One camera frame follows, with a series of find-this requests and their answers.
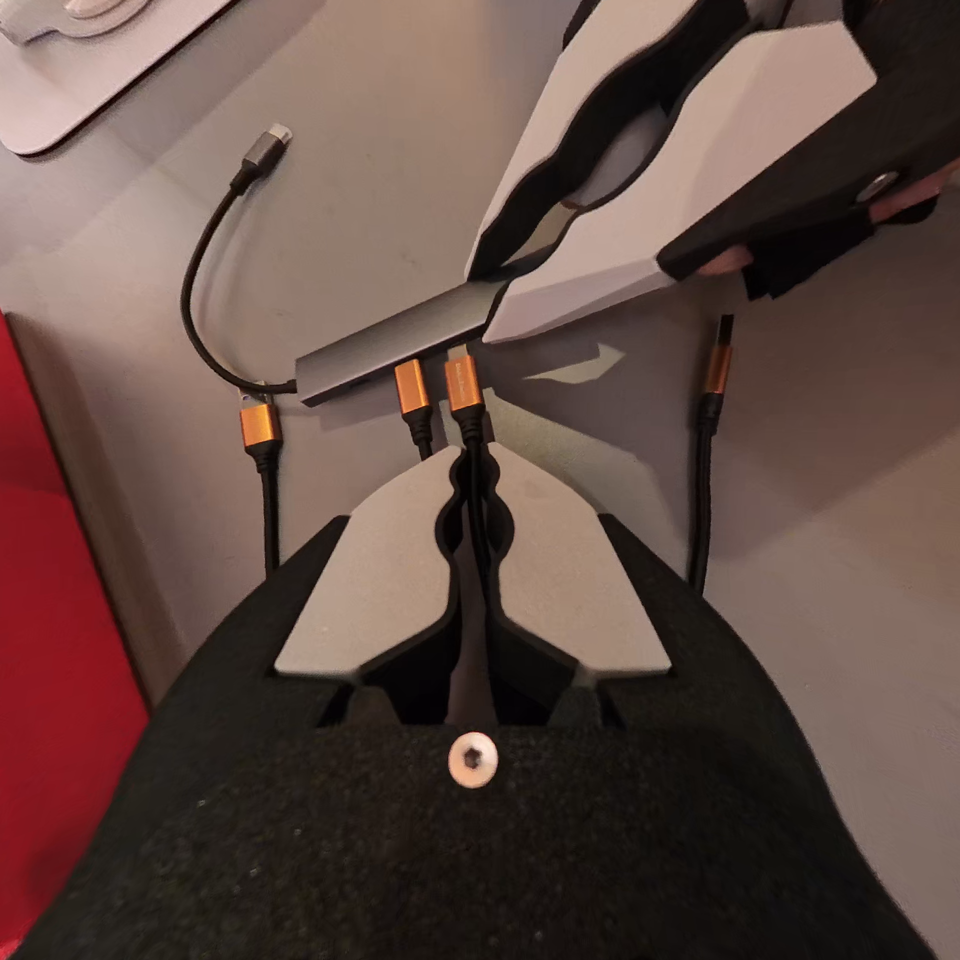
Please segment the grey USB hub with cable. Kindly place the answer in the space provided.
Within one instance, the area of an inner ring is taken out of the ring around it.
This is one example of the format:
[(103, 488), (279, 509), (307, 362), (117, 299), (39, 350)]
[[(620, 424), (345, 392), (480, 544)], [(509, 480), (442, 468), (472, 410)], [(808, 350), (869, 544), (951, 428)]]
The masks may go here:
[(273, 173), (291, 139), (291, 130), (280, 124), (259, 135), (203, 228), (186, 267), (179, 312), (188, 340), (203, 363), (243, 395), (263, 399), (294, 396), (304, 406), (314, 407), (376, 380), (402, 363), (429, 358), (479, 338), (508, 284), (522, 272), (522, 258), (300, 356), (294, 364), (294, 378), (281, 383), (245, 379), (215, 358), (201, 339), (191, 310), (199, 270), (234, 203)]

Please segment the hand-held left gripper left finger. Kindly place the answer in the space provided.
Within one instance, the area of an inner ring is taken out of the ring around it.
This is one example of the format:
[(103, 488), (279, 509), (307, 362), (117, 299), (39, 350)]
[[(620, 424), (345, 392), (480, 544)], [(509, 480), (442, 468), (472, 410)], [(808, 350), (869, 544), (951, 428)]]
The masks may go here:
[(443, 521), (462, 453), (440, 450), (353, 511), (276, 657), (278, 675), (378, 688), (401, 722), (445, 722), (461, 640)]

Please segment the red plastic bin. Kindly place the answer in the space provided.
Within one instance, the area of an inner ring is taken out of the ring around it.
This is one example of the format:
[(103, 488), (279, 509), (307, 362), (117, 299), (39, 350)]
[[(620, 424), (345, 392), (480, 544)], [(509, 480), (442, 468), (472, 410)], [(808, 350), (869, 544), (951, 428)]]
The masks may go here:
[(1, 956), (90, 846), (148, 718), (87, 535), (1, 318)]

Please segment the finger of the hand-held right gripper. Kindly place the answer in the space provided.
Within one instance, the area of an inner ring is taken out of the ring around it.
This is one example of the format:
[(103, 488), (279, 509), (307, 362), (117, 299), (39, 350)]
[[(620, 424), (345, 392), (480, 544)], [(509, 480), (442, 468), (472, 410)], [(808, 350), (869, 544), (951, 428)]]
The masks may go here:
[(478, 227), (465, 279), (506, 264), (637, 118), (669, 114), (751, 28), (742, 1), (582, 2)]
[(521, 340), (673, 285), (658, 256), (874, 85), (842, 21), (754, 32), (683, 100), (634, 180), (574, 216), (505, 288), (483, 342)]

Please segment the black cable orange plugs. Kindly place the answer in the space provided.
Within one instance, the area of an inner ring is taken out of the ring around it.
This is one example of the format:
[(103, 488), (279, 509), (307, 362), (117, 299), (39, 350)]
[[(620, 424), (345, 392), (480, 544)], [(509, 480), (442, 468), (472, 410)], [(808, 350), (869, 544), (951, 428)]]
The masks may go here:
[[(403, 422), (421, 461), (433, 454), (434, 407), (418, 359), (393, 369)], [(239, 422), (246, 455), (254, 462), (262, 500), (263, 561), (266, 577), (281, 565), (280, 465), (282, 427), (276, 403), (262, 390), (240, 391)]]
[[(713, 534), (713, 451), (714, 438), (722, 412), (734, 353), (736, 324), (734, 314), (722, 315), (715, 330), (703, 391), (692, 421), (690, 452), (690, 522), (687, 583), (704, 595), (709, 576)], [(450, 414), (461, 431), (469, 479), (466, 506), (477, 570), (484, 594), (489, 593), (492, 569), (490, 536), (487, 524), (487, 496), (484, 491), (484, 420), (486, 405), (482, 397), (474, 357), (463, 347), (454, 350), (444, 365), (444, 377)]]

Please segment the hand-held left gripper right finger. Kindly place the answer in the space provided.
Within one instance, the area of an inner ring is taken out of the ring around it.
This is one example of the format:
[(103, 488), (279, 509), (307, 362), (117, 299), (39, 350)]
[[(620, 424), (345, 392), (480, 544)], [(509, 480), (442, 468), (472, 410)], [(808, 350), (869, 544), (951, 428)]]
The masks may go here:
[(669, 673), (601, 517), (499, 442), (487, 447), (487, 664), (504, 723), (546, 722), (572, 688)]

